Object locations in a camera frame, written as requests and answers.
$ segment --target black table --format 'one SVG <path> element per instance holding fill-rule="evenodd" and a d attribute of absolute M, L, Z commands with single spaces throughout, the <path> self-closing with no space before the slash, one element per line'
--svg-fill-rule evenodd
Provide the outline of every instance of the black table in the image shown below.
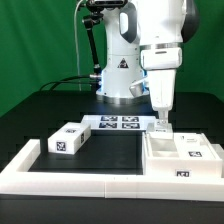
<path fill-rule="evenodd" d="M 38 138 L 41 139 L 41 156 L 31 168 L 31 172 L 44 170 L 141 174 L 139 131 L 94 131 L 81 150 L 85 156 L 82 155 L 83 159 L 79 160 L 78 165 L 72 162 L 48 163 L 48 159 L 52 161 L 55 157 L 57 160 L 57 155 L 49 156 L 46 139 L 68 121 L 80 122 L 84 115 L 132 116 L 155 113 L 150 102 L 118 106 L 98 102 L 92 92 L 36 92 L 0 118 L 0 169 L 8 164 L 30 138 Z M 224 146 L 223 115 L 224 103 L 211 94 L 176 93 L 169 118 L 174 131 L 205 133 L 211 143 Z M 0 196 L 1 224 L 204 224 L 224 223 L 223 214 L 224 203 L 216 202 Z"/>

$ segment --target white foam tray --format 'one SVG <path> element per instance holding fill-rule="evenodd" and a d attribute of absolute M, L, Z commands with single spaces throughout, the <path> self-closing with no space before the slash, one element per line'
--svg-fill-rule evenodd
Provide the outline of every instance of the white foam tray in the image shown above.
<path fill-rule="evenodd" d="M 1 194 L 224 201 L 224 178 L 28 172 L 39 154 L 30 140 L 0 174 Z"/>

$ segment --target green screen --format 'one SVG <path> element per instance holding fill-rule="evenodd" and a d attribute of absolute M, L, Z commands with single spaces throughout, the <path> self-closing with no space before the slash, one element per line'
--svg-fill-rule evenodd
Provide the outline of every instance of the green screen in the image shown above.
<path fill-rule="evenodd" d="M 200 28 L 184 45 L 177 91 L 200 91 L 224 100 L 224 1 L 196 0 Z M 0 115 L 51 81 L 77 75 L 74 41 L 76 0 L 0 1 Z M 92 72 L 86 30 L 78 14 L 81 74 Z M 103 24 L 94 27 L 102 66 L 106 63 Z M 79 89 L 78 85 L 59 89 Z"/>

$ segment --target white rectangular block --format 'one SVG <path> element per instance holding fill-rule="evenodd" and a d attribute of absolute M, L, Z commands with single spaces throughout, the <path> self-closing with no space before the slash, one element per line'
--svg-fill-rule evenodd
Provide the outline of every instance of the white rectangular block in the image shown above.
<path fill-rule="evenodd" d="M 48 139 L 48 151 L 74 155 L 90 136 L 89 124 L 68 122 Z"/>

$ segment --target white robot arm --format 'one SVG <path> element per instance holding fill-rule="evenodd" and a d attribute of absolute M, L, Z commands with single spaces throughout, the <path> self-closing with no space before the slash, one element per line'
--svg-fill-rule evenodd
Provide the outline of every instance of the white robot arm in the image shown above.
<path fill-rule="evenodd" d="M 196 12 L 192 3 L 193 0 L 132 0 L 120 14 L 121 35 L 125 38 L 129 32 L 133 35 L 128 26 L 128 8 L 134 6 L 137 11 L 136 39 L 139 39 L 141 65 L 147 71 L 147 77 L 132 83 L 130 90 L 134 96 L 139 96 L 142 82 L 149 87 L 152 107 L 159 114 L 150 132 L 172 133 L 168 112 L 173 106 L 176 69 L 182 64 L 179 44 L 184 41 L 182 30 L 186 15 L 191 10 L 192 18 L 192 12 Z"/>

